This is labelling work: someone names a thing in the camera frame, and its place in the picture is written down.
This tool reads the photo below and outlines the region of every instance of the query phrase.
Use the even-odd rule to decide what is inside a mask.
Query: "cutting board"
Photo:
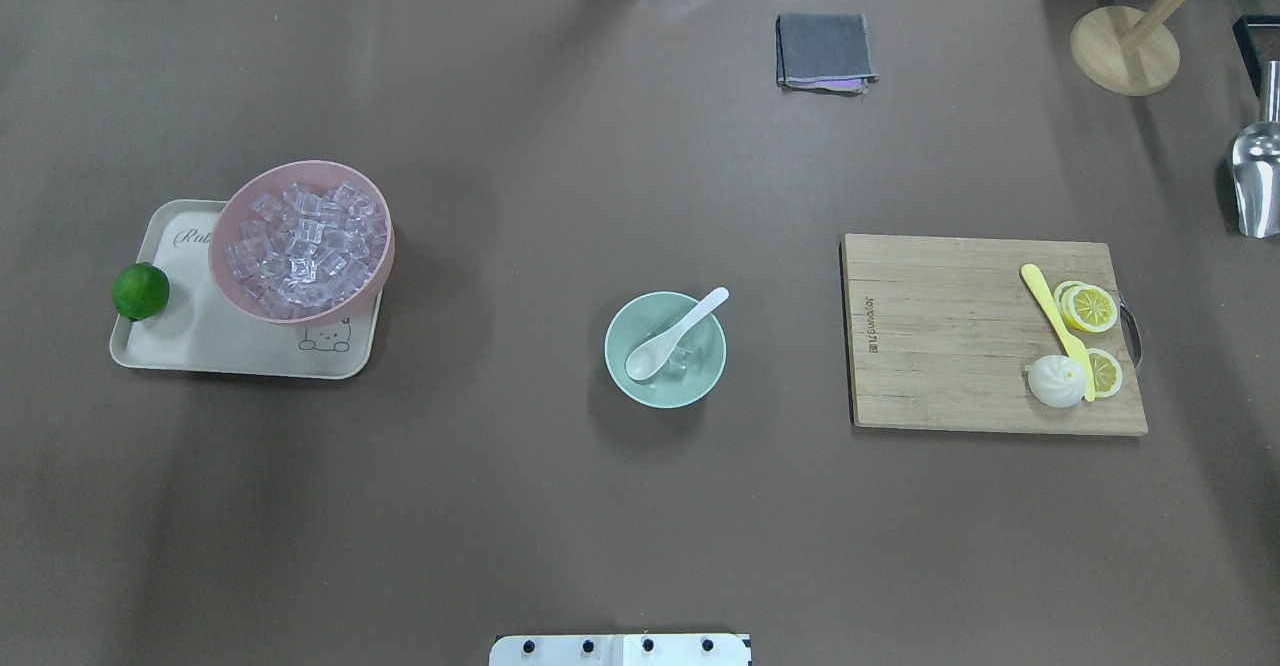
[[[1061,353],[1019,275],[1037,264],[1050,288],[1075,279],[1116,297],[1105,243],[845,236],[845,318],[859,426],[1142,435],[1147,416],[1121,324],[1075,333],[1120,361],[1111,397],[1043,406],[1023,371]]]

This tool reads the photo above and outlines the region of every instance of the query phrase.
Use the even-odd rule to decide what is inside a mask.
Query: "wooden mug tree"
[[[1071,29],[1071,56],[1098,86],[1125,96],[1149,96],[1178,73],[1178,41],[1165,28],[1185,0],[1156,0],[1143,13],[1102,6],[1080,15]]]

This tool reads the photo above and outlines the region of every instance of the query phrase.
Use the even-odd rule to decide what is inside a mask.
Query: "beige tray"
[[[215,371],[310,379],[360,373],[374,346],[381,295],[335,324],[268,324],[232,306],[209,275],[209,233],[225,201],[170,201],[151,215],[138,261],[169,277],[169,305],[131,323],[118,316],[111,359],[131,369]]]

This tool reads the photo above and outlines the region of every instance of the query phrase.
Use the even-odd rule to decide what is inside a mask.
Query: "yellow spatula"
[[[1093,397],[1097,394],[1097,384],[1093,382],[1093,366],[1089,365],[1089,355],[1084,351],[1084,342],[1066,330],[1062,315],[1057,313],[1057,304],[1053,304],[1053,292],[1048,289],[1048,283],[1044,280],[1044,274],[1041,273],[1039,266],[1036,264],[1023,264],[1021,274],[1028,291],[1036,297],[1041,311],[1044,311],[1048,324],[1053,328],[1053,333],[1057,334],[1057,341],[1062,345],[1062,351],[1084,369],[1084,401],[1093,401]]]

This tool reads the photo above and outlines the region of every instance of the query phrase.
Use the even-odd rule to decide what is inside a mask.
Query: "gray cloth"
[[[782,14],[777,20],[778,86],[865,91],[876,81],[861,14]]]

